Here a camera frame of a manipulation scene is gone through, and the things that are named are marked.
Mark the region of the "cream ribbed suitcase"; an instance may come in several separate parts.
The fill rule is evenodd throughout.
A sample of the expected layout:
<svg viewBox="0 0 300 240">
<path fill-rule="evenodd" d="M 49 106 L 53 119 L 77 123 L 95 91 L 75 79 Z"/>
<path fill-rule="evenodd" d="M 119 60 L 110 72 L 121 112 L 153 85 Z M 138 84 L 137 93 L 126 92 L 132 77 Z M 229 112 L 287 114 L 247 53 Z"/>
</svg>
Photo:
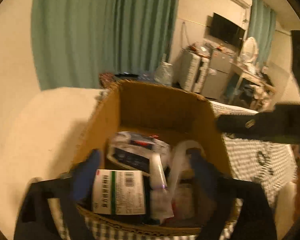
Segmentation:
<svg viewBox="0 0 300 240">
<path fill-rule="evenodd" d="M 210 59 L 190 51 L 183 51 L 178 83 L 183 90 L 200 94 L 207 75 Z"/>
</svg>

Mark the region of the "large clear water bottle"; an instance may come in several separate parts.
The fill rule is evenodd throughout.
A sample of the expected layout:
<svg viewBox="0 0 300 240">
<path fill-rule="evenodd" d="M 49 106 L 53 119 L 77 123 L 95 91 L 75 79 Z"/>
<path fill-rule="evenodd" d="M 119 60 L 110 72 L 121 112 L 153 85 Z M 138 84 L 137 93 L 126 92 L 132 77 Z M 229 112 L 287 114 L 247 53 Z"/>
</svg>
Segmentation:
<svg viewBox="0 0 300 240">
<path fill-rule="evenodd" d="M 160 66 L 156 69 L 154 74 L 155 82 L 170 86 L 173 82 L 173 66 L 172 64 L 166 62 L 166 54 L 163 54 Z"/>
</svg>

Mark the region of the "green curtain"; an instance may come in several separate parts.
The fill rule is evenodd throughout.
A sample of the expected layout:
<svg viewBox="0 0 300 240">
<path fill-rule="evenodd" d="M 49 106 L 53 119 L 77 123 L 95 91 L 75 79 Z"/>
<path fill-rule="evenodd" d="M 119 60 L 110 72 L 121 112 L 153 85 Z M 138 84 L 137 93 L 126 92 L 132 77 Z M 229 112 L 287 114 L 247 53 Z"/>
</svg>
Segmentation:
<svg viewBox="0 0 300 240">
<path fill-rule="evenodd" d="M 98 88 L 105 72 L 153 72 L 168 59 L 179 0 L 33 0 L 41 90 Z"/>
<path fill-rule="evenodd" d="M 263 0 L 252 0 L 248 37 L 254 37 L 258 45 L 256 62 L 267 62 L 276 27 L 276 12 Z"/>
</svg>

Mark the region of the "white green medicine box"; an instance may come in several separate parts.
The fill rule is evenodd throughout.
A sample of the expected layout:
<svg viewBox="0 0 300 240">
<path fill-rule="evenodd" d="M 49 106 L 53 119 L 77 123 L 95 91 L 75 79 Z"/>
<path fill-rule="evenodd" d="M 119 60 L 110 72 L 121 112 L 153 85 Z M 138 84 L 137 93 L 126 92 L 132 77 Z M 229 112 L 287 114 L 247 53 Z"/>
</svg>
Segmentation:
<svg viewBox="0 0 300 240">
<path fill-rule="evenodd" d="M 102 215 L 144 215 L 146 204 L 142 172 L 97 170 L 92 210 Z"/>
</svg>

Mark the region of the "white oval mirror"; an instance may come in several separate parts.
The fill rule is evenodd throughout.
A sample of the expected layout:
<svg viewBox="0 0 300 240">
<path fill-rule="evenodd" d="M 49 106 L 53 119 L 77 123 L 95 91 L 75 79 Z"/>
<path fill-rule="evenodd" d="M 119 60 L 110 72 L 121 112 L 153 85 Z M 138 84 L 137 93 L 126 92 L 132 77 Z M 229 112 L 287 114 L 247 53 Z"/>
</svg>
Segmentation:
<svg viewBox="0 0 300 240">
<path fill-rule="evenodd" d="M 258 56 L 258 45 L 254 37 L 248 37 L 243 43 L 240 58 L 243 63 L 254 64 Z"/>
</svg>

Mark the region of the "patterned dark bag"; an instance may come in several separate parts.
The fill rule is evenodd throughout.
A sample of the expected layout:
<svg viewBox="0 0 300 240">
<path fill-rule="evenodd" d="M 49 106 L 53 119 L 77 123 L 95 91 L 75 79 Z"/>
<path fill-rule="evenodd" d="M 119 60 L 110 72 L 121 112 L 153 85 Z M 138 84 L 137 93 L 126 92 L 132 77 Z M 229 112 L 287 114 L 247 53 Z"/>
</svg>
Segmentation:
<svg viewBox="0 0 300 240">
<path fill-rule="evenodd" d="M 113 83 L 115 83 L 115 78 L 113 73 L 100 73 L 98 75 L 99 77 L 99 82 L 100 82 L 100 87 L 102 89 L 107 89 L 109 88 Z"/>
</svg>

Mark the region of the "cluttered wooden desk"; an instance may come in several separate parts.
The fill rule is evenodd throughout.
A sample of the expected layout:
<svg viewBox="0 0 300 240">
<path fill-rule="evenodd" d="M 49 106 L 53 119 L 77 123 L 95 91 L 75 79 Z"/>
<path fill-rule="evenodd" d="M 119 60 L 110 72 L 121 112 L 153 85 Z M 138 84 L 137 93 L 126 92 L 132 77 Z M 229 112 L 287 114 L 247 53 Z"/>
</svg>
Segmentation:
<svg viewBox="0 0 300 240">
<path fill-rule="evenodd" d="M 236 63 L 231 63 L 229 79 L 231 79 L 234 74 L 237 74 L 239 76 L 239 79 L 235 85 L 234 91 L 229 96 L 228 104 L 233 104 L 242 81 L 247 80 L 250 82 L 249 85 L 252 86 L 254 90 L 253 98 L 255 99 L 255 103 L 251 103 L 249 105 L 250 109 L 262 109 L 264 111 L 268 110 L 270 107 L 270 103 L 274 95 L 276 94 L 276 88 L 266 83 L 266 81 L 261 77 L 249 72 L 246 66 L 239 66 Z"/>
</svg>

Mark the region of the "small grey fridge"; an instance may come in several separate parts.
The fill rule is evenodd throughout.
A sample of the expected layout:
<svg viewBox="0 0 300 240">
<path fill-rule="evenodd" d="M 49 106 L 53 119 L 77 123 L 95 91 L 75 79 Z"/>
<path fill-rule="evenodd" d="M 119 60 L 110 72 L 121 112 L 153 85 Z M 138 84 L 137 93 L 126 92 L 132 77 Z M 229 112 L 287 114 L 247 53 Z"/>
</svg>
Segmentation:
<svg viewBox="0 0 300 240">
<path fill-rule="evenodd" d="M 231 70 L 231 56 L 218 50 L 213 50 L 201 95 L 218 100 L 223 92 Z"/>
</svg>

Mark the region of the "brown cardboard box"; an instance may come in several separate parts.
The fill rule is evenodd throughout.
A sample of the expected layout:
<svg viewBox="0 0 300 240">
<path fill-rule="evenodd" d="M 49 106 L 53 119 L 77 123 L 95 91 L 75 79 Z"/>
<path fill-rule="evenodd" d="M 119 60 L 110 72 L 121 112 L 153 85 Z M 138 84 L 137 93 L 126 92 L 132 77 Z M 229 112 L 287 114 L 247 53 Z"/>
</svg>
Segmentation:
<svg viewBox="0 0 300 240">
<path fill-rule="evenodd" d="M 171 146 L 183 140 L 197 141 L 207 161 L 223 174 L 231 174 L 212 107 L 201 95 L 138 81 L 113 84 L 97 103 L 80 137 L 73 163 L 83 162 L 91 150 L 98 149 L 104 168 L 109 141 L 118 131 L 157 135 Z"/>
</svg>

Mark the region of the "black wall television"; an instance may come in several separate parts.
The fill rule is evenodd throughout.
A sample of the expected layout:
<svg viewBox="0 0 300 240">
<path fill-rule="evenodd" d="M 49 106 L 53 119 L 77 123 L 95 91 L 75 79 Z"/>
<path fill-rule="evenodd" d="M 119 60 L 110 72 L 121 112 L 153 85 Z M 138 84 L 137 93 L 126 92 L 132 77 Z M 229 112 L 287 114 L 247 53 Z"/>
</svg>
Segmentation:
<svg viewBox="0 0 300 240">
<path fill-rule="evenodd" d="M 209 34 L 238 49 L 242 47 L 245 30 L 223 16 L 213 13 Z"/>
</svg>

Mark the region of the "checkered bed sheet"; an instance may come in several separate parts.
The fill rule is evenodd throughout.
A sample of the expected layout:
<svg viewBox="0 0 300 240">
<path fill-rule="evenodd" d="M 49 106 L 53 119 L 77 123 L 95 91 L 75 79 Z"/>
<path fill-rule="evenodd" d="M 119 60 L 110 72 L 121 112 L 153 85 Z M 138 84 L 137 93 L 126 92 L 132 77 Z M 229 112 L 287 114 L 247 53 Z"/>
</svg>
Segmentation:
<svg viewBox="0 0 300 240">
<path fill-rule="evenodd" d="M 256 111 L 210 101 L 215 115 L 255 114 Z M 290 145 L 244 139 L 223 135 L 234 178 L 261 183 L 270 207 L 273 208 L 277 239 L 283 239 L 293 225 L 296 195 L 296 162 Z M 88 229 L 95 239 L 195 239 L 196 235 L 144 236 L 115 228 L 102 220 L 85 216 Z"/>
</svg>

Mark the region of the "white navy printed plastic bag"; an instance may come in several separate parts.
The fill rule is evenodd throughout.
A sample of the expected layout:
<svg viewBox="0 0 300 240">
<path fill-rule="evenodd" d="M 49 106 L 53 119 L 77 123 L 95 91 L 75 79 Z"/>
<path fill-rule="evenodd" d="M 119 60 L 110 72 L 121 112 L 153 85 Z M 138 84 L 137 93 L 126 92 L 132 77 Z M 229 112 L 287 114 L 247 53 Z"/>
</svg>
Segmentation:
<svg viewBox="0 0 300 240">
<path fill-rule="evenodd" d="M 162 166 L 166 168 L 170 152 L 170 145 L 154 136 L 121 131 L 110 139 L 107 159 L 127 170 L 140 170 L 149 176 L 152 155 L 159 154 Z"/>
</svg>

